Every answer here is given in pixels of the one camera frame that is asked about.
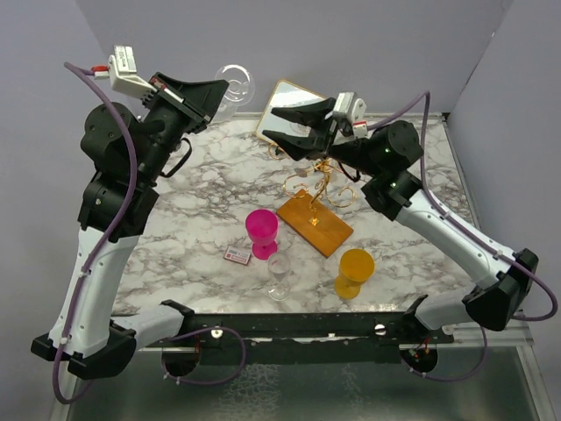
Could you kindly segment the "pink plastic goblet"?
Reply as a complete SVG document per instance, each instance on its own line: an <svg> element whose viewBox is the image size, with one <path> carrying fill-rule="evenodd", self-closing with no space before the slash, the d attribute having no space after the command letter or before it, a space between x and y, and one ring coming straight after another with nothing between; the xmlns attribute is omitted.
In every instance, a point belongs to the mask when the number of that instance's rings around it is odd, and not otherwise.
<svg viewBox="0 0 561 421"><path fill-rule="evenodd" d="M277 252L279 222L270 210L257 209L245 219L245 229L252 242L252 253L259 260L268 260Z"/></svg>

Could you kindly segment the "small clear stemmed glass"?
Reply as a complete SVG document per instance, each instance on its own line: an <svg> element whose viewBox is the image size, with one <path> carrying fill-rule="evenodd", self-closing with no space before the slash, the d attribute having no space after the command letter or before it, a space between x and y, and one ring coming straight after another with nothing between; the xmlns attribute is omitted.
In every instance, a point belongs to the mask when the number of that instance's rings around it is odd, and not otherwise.
<svg viewBox="0 0 561 421"><path fill-rule="evenodd" d="M273 253L267 263L270 280L268 294L275 301L283 301L290 296L291 286L288 277L291 272L291 262L285 253Z"/></svg>

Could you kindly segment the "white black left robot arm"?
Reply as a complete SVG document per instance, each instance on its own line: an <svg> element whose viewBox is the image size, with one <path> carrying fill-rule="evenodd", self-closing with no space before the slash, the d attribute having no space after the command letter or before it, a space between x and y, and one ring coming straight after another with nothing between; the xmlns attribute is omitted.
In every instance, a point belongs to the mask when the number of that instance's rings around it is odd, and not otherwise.
<svg viewBox="0 0 561 421"><path fill-rule="evenodd" d="M158 340L184 346L193 338L191 310L171 300L132 317L111 316L126 263L158 200L157 181L171 176L171 153L207 128L228 88L224 80L181 82L160 73L151 84L142 98L144 119L107 103L85 120L81 148L95 173L82 195L75 269L53 328L31 345L35 355L64 360L83 380L120 374L133 354Z"/></svg>

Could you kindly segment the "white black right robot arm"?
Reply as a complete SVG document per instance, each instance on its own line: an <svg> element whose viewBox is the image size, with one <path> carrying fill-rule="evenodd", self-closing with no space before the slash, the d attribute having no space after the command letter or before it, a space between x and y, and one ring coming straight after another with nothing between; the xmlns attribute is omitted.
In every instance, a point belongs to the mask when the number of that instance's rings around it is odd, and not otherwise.
<svg viewBox="0 0 561 421"><path fill-rule="evenodd" d="M504 330L529 293L537 256L490 239L438 202L424 177L409 172L423 159L424 129L416 130L400 112L368 125L361 106L360 98L345 92L320 102L273 107L272 115L310 132L305 137L263 133L295 161L331 158L369 176L361 190L374 211L417 232L470 276L472 289L414 301L402 322L409 341L422 343L445 325L469 322Z"/></svg>

